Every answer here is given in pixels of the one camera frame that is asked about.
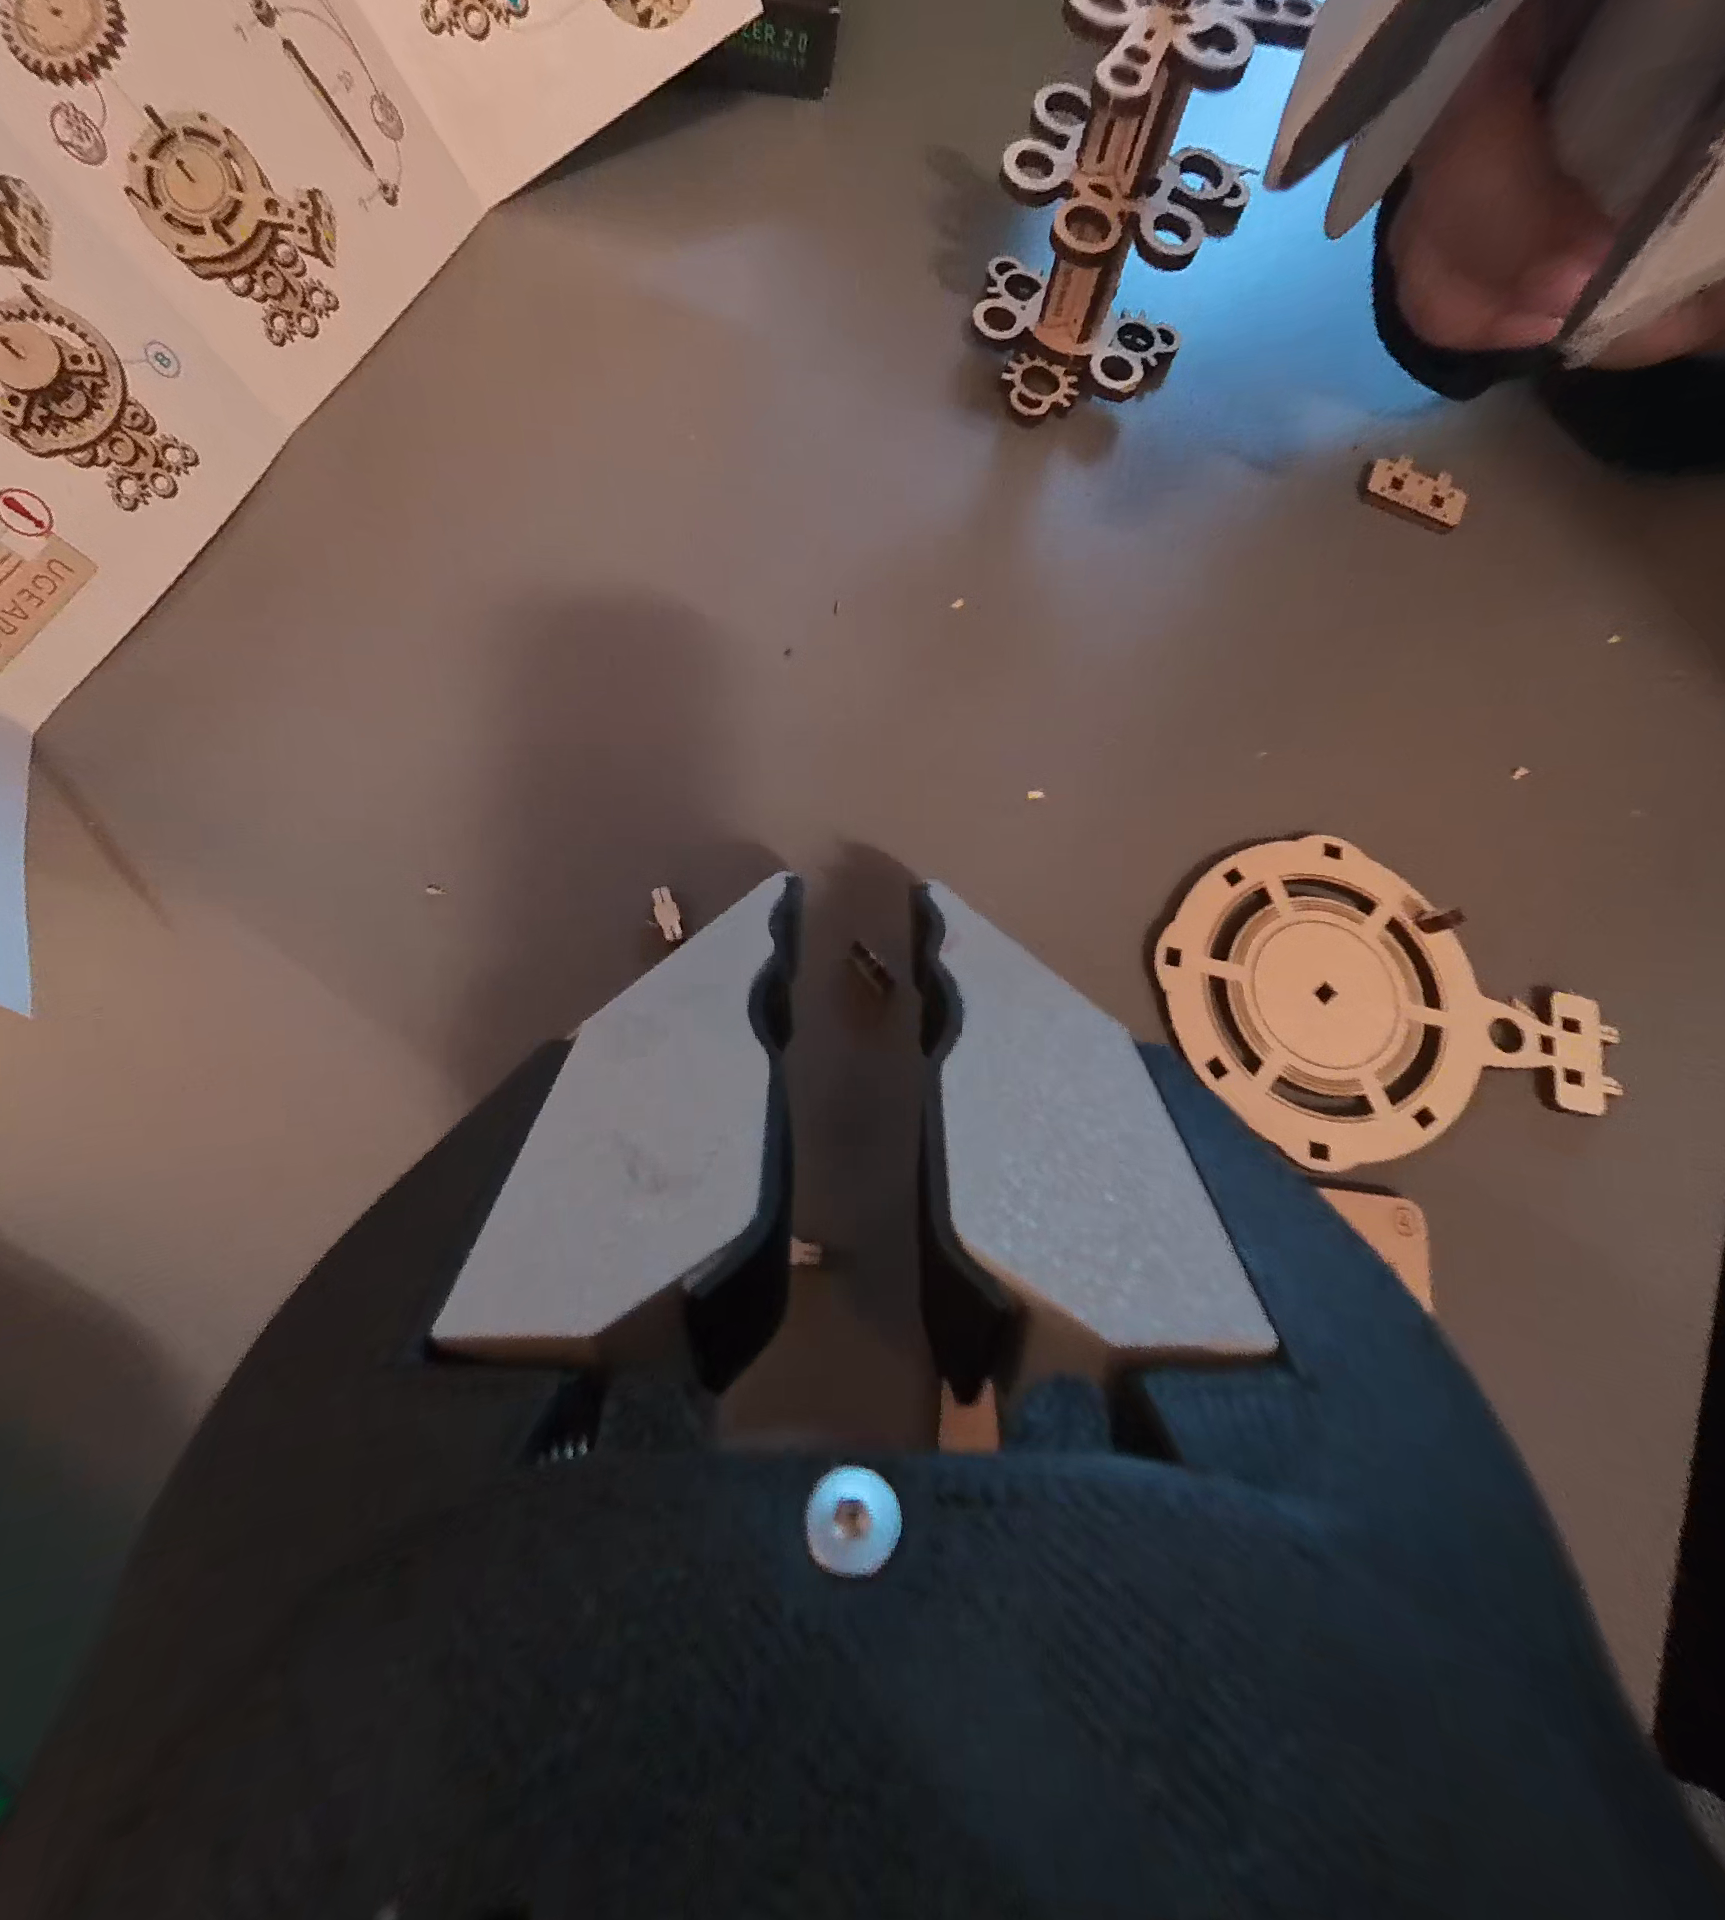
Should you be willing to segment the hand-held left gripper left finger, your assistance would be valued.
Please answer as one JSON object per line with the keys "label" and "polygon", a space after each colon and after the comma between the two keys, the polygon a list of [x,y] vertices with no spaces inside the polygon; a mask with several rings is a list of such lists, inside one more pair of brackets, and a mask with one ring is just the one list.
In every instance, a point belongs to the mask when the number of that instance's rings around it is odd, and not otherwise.
{"label": "hand-held left gripper left finger", "polygon": [[718,1394],[789,1293],[802,881],[760,881],[582,1021],[429,1329],[448,1359]]}

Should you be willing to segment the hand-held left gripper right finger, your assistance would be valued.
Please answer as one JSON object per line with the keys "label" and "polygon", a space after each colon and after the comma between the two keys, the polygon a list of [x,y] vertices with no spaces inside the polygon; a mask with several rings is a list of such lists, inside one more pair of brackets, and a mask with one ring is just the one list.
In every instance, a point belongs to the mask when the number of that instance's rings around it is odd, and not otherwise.
{"label": "hand-held left gripper right finger", "polygon": [[918,1253],[945,1450],[1046,1380],[1112,1405],[1280,1343],[1133,1035],[953,888],[913,892]]}

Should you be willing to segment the round wooden disc part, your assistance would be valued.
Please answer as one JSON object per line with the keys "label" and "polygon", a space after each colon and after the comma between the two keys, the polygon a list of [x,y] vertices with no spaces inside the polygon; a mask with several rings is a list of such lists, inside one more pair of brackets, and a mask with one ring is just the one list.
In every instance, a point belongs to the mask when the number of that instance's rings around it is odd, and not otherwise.
{"label": "round wooden disc part", "polygon": [[1313,1174],[1407,1161],[1467,1112],[1484,1077],[1528,1077],[1555,1112],[1623,1096],[1620,1042],[1595,998],[1497,998],[1458,931],[1408,881],[1332,833],[1220,857],[1152,941],[1169,1035],[1196,1079]]}

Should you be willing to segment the person's right hand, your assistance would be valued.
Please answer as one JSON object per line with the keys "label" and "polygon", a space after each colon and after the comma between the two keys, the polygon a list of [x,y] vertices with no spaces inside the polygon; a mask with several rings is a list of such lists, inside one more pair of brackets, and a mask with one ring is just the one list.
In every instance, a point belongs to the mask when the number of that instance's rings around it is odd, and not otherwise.
{"label": "person's right hand", "polygon": [[1545,348],[1615,245],[1561,164],[1547,59],[1563,4],[1521,4],[1419,143],[1387,243],[1403,321],[1453,353]]}

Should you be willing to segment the square wooden plate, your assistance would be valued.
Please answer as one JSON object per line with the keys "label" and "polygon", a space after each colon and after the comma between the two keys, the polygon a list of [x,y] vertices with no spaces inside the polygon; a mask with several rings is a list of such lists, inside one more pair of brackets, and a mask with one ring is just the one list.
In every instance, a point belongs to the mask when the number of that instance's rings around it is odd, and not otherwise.
{"label": "square wooden plate", "polygon": [[1420,1205],[1368,1186],[1316,1183],[1315,1192],[1393,1270],[1415,1302],[1433,1314],[1430,1230]]}

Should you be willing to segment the small wooden block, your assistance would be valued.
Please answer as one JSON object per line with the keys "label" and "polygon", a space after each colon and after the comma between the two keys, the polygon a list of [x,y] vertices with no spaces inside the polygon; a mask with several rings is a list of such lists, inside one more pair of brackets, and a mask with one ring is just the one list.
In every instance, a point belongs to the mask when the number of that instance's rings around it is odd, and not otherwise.
{"label": "small wooden block", "polygon": [[1359,473],[1356,492],[1367,506],[1434,535],[1454,532],[1468,511],[1468,492],[1449,471],[1426,471],[1407,453],[1370,459]]}

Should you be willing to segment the dark cardboard box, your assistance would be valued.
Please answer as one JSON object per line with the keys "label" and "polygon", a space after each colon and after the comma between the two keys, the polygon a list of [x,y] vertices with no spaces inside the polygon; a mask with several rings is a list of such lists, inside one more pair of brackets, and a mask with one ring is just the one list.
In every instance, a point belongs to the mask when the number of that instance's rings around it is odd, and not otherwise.
{"label": "dark cardboard box", "polygon": [[734,93],[821,102],[833,83],[842,9],[842,3],[763,3],[755,20],[712,48],[694,72]]}

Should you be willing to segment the large folded instruction sheet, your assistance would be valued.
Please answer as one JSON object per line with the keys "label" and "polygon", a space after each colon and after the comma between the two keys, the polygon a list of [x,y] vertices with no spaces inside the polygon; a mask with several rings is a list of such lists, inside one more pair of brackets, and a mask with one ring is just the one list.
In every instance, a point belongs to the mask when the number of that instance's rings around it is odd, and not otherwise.
{"label": "large folded instruction sheet", "polygon": [[0,3],[0,1009],[33,733],[494,205],[757,12]]}

